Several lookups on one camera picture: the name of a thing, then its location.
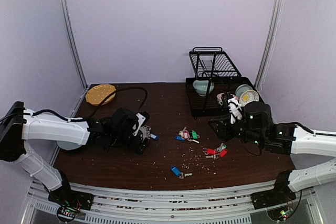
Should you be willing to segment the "celadon green bowl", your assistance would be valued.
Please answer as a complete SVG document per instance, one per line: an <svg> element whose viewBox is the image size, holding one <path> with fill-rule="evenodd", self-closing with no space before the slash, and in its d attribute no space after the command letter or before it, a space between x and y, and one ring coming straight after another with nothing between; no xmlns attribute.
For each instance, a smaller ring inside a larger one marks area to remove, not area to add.
<svg viewBox="0 0 336 224"><path fill-rule="evenodd" d="M205 97L214 90L214 83L208 80L195 80L193 82L193 88L200 97Z"/></svg>

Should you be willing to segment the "red key tag bunch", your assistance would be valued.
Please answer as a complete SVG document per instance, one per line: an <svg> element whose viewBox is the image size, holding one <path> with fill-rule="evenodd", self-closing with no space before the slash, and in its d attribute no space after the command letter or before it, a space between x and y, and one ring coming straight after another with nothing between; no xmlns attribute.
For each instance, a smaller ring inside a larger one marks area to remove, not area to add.
<svg viewBox="0 0 336 224"><path fill-rule="evenodd" d="M205 154L206 158L212 159L222 158L228 153L227 146L224 143L222 143L218 148L215 149L204 147L202 151Z"/></svg>

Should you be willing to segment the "pink patterned bowl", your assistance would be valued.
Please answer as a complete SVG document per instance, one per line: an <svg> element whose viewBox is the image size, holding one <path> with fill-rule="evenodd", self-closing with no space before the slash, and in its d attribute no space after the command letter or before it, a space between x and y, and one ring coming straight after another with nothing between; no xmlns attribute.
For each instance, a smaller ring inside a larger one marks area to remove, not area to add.
<svg viewBox="0 0 336 224"><path fill-rule="evenodd" d="M238 100L238 97L230 92L224 92L224 93L219 93L217 95L217 103L220 105L220 106L225 106L225 105L228 105L228 101L230 99L235 99L235 100Z"/></svg>

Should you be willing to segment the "pale green bowl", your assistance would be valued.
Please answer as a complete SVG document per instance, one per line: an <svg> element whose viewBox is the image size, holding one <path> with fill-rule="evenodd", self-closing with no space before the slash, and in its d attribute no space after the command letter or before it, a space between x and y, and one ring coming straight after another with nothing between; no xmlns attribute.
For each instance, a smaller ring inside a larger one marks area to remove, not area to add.
<svg viewBox="0 0 336 224"><path fill-rule="evenodd" d="M250 85L247 84L242 84L240 86L237 87L236 91L235 91L235 95L236 97L240 98L241 95L248 91L248 90L252 90L253 88Z"/></svg>

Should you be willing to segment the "yellow flower plate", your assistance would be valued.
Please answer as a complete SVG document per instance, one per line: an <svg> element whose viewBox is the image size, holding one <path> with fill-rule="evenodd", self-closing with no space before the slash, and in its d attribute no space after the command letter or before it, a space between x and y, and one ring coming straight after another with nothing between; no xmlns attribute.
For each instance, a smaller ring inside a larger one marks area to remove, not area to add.
<svg viewBox="0 0 336 224"><path fill-rule="evenodd" d="M239 97L239 103L241 106L245 106L251 102L258 102L259 101L259 94L255 90L247 90L241 94Z"/></svg>

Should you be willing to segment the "metal disc with key rings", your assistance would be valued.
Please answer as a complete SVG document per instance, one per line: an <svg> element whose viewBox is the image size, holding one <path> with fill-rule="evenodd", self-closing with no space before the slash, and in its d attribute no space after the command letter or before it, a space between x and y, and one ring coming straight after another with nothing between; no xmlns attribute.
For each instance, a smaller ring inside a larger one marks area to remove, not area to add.
<svg viewBox="0 0 336 224"><path fill-rule="evenodd" d="M142 137L144 139L149 140L151 138L151 127L148 125L144 125L142 127L140 127L140 131L142 133Z"/></svg>

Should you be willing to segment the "light blue plate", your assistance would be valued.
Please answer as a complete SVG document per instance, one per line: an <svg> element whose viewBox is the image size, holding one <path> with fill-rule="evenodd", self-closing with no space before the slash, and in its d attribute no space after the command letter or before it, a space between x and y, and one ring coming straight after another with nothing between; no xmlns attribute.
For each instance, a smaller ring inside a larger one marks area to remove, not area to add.
<svg viewBox="0 0 336 224"><path fill-rule="evenodd" d="M81 145L65 141L57 141L57 145L60 149L65 151L73 151L81 147Z"/></svg>

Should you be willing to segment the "blue key tag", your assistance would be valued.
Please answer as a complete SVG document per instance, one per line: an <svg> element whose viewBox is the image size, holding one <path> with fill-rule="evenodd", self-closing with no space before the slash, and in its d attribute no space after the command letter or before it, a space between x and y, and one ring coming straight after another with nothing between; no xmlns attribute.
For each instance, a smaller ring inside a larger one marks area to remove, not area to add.
<svg viewBox="0 0 336 224"><path fill-rule="evenodd" d="M184 173L184 172L180 171L176 166L171 166L170 170L179 179L185 179L186 177L190 177L190 176L193 175L193 173Z"/></svg>
<svg viewBox="0 0 336 224"><path fill-rule="evenodd" d="M154 135L154 134L151 134L150 135L150 139L153 139L155 141L158 141L159 140L159 137L157 135Z"/></svg>

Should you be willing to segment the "right aluminium frame post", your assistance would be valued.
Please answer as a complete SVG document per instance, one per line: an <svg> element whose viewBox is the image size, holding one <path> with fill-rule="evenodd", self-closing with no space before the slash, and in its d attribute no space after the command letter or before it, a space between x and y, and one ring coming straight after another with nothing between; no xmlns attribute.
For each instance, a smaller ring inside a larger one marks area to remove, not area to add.
<svg viewBox="0 0 336 224"><path fill-rule="evenodd" d="M274 46L276 43L276 32L278 26L280 25L283 4L284 0L274 0L265 47L254 84L255 88L258 91L262 90L263 84L266 80L267 72L274 51Z"/></svg>

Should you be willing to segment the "left aluminium frame post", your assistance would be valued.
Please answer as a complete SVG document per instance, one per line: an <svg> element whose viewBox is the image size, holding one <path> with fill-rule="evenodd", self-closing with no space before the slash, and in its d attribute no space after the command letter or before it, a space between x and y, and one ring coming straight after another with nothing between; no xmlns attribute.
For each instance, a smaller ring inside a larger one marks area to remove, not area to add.
<svg viewBox="0 0 336 224"><path fill-rule="evenodd" d="M83 67L82 67L82 64L79 58L78 49L77 49L77 45L75 42L75 36L74 36L74 32L73 32L72 25L71 25L70 13L69 13L67 0L60 0L60 4L61 4L61 9L62 9L62 15L63 15L64 22L65 22L65 28L66 28L67 39L69 42L69 47L70 47L71 55L72 55L72 58L75 64L75 69L79 76L82 87L86 89L88 87L88 84L87 84L85 74L83 71Z"/></svg>

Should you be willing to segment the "mixed colour key tag bunch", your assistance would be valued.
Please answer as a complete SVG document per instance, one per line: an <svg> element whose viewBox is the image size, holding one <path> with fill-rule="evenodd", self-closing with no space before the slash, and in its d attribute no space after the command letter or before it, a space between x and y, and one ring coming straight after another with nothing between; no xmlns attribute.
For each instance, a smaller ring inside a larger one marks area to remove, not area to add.
<svg viewBox="0 0 336 224"><path fill-rule="evenodd" d="M186 127L178 132L178 135L175 136L175 139L178 141L189 141L199 144L200 136L194 130L188 130Z"/></svg>

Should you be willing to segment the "yellow dotted plate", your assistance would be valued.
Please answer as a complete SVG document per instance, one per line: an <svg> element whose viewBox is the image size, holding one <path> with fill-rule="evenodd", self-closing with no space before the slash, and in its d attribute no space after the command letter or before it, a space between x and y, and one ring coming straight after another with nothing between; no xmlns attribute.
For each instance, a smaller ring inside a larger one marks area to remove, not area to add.
<svg viewBox="0 0 336 224"><path fill-rule="evenodd" d="M109 94L116 90L111 84L100 84L92 87L86 94L85 100L94 106L98 106Z"/></svg>

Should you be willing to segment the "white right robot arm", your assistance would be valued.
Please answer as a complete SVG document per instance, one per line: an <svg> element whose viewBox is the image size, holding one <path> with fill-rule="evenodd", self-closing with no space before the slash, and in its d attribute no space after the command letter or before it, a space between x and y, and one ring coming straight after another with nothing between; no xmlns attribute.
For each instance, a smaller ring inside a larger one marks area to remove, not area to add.
<svg viewBox="0 0 336 224"><path fill-rule="evenodd" d="M289 190L298 192L335 181L335 132L311 130L299 122L276 124L271 118L271 107L263 102L251 102L239 109L231 104L229 113L209 120L208 124L223 142L238 138L257 145L260 151L331 157L322 164L278 174L275 188L269 192L274 204L287 198Z"/></svg>

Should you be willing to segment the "aluminium frame post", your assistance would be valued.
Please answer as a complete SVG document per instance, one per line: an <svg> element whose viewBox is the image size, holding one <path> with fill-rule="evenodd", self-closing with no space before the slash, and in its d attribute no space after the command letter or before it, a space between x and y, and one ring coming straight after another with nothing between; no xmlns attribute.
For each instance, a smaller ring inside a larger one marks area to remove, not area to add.
<svg viewBox="0 0 336 224"><path fill-rule="evenodd" d="M67 39L69 42L69 47L70 47L71 55L72 55L72 58L75 64L75 69L79 76L82 87L86 89L88 87L88 84L87 84L85 74L83 71L83 67L82 67L82 64L79 58L78 49L77 49L77 45L75 42L75 36L74 36L74 32L73 32L72 25L71 25L70 13L69 13L67 0L60 0L60 4L61 4L61 9L62 9L62 15L63 15L64 22L65 22L65 28L66 28Z"/></svg>
<svg viewBox="0 0 336 224"><path fill-rule="evenodd" d="M274 46L276 43L276 32L278 26L280 25L283 4L284 0L274 0L265 47L254 84L255 88L258 91L262 90L263 84L266 80L267 72L274 51Z"/></svg>

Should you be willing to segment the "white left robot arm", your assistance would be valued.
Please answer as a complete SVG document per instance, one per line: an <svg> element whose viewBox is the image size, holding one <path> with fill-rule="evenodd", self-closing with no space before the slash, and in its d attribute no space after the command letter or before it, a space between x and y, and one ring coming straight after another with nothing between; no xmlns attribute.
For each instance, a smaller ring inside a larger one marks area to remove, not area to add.
<svg viewBox="0 0 336 224"><path fill-rule="evenodd" d="M29 141L53 141L66 151L94 146L106 152L118 147L142 154L150 142L149 118L145 111L134 113L125 108L103 119L66 118L52 110L26 109L23 102L16 101L1 118L1 160L18 164L50 195L71 205L76 197L67 176L38 155Z"/></svg>

